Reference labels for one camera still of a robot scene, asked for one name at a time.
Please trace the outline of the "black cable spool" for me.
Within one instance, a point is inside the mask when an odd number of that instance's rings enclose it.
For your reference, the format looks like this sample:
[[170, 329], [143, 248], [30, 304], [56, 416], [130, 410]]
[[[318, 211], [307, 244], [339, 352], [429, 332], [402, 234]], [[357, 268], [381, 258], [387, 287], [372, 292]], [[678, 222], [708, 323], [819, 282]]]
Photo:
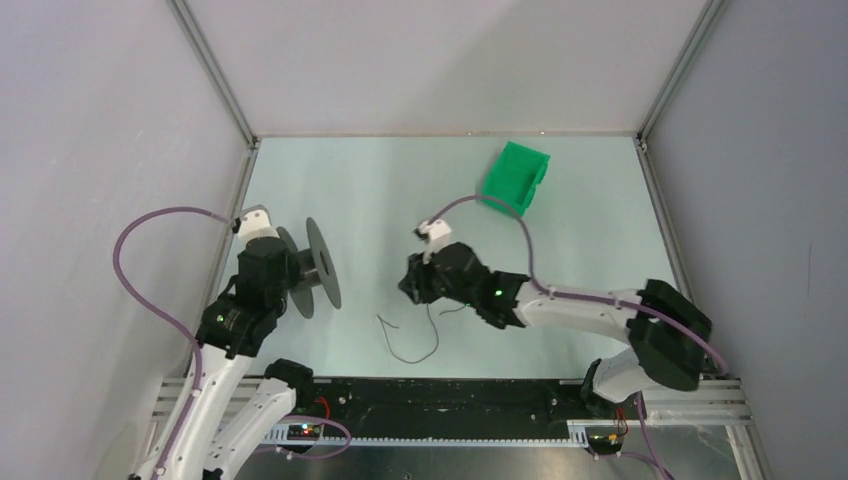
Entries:
[[306, 233], [309, 247], [299, 250], [293, 237], [284, 227], [277, 227], [279, 238], [294, 255], [299, 277], [289, 295], [298, 312], [311, 319], [315, 312], [313, 290], [321, 287], [335, 309], [342, 307], [342, 294], [331, 253], [323, 234], [312, 217], [306, 219]]

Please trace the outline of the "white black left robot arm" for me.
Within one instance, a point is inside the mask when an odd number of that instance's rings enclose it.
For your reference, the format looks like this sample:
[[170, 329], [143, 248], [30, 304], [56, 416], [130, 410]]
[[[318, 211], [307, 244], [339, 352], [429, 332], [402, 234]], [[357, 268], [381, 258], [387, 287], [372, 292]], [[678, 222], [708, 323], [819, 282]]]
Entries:
[[241, 239], [238, 271], [203, 312], [176, 409], [135, 479], [232, 479], [279, 420], [304, 416], [315, 406], [312, 370], [279, 359], [267, 366], [247, 404], [223, 420], [301, 273], [296, 250], [279, 230]]

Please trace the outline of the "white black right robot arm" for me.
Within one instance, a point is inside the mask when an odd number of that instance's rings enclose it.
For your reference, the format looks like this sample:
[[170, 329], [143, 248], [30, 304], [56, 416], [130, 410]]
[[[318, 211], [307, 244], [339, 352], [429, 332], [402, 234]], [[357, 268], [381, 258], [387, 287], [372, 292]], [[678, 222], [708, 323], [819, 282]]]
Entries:
[[449, 299], [497, 329], [562, 326], [621, 342], [625, 350], [592, 363], [585, 411], [606, 418], [653, 386], [692, 392], [706, 366], [712, 321], [669, 283], [636, 290], [541, 289], [528, 275], [491, 270], [463, 243], [408, 257], [398, 288], [414, 304]]

